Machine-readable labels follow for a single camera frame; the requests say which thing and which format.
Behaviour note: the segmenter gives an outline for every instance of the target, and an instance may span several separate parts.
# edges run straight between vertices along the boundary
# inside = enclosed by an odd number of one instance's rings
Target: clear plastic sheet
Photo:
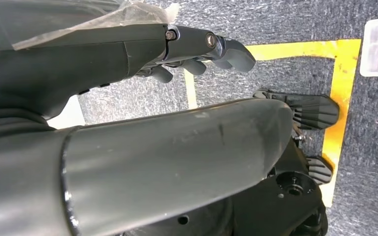
[[[20,50],[76,30],[168,24],[179,5],[132,0],[0,0],[0,50]]]

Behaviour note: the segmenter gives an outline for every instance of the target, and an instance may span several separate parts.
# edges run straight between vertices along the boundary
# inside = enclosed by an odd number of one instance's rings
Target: bolt
[[[175,40],[176,39],[176,33],[175,31],[169,30],[166,32],[166,39],[167,40]]]
[[[214,48],[217,44],[217,37],[213,33],[208,33],[206,35],[206,46],[209,48]]]

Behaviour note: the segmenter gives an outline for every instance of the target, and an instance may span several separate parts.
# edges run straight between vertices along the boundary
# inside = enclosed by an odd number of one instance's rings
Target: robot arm
[[[134,75],[169,82],[173,76],[163,65],[201,74],[200,59],[246,72],[255,64],[241,43],[208,30],[164,24],[77,30],[31,48],[1,51],[0,107],[52,118],[72,95],[91,88]]]

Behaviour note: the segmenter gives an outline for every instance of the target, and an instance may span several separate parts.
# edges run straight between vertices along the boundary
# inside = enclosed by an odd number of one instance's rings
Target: yellow floor marking
[[[360,43],[360,39],[347,39],[247,46],[247,49],[256,60],[273,60],[290,57],[335,59],[330,96],[340,106],[340,117],[337,124],[325,131],[322,147],[322,156],[334,167],[332,181],[329,184],[321,186],[322,198],[327,207],[332,206]],[[189,108],[193,109],[197,107],[194,78],[186,70],[185,80]]]
[[[360,39],[337,41],[338,51],[334,62],[330,97],[340,106],[340,116],[335,125],[325,130],[324,144],[322,146],[322,156],[325,160],[329,160],[334,164],[331,182],[320,187],[323,192],[322,199],[327,207],[332,206],[360,43]]]
[[[274,60],[291,57],[335,58],[336,41],[262,44],[247,46],[256,60]]]
[[[186,95],[188,96],[189,109],[195,109],[198,107],[196,102],[196,90],[194,76],[187,70],[185,70],[185,82],[186,82]]]

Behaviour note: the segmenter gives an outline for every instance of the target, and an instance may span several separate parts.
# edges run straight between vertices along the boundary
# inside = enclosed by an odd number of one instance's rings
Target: robotic finger
[[[165,38],[167,44],[164,58],[151,62],[150,73],[144,68],[136,74],[137,76],[153,76],[163,83],[169,82],[170,75],[163,72],[164,70],[158,67],[159,64],[174,68],[183,67],[193,75],[205,72],[206,66],[201,62],[205,60],[211,60],[221,69],[234,67],[241,72],[248,72],[255,65],[254,57],[240,42],[215,35],[208,30],[168,26]]]

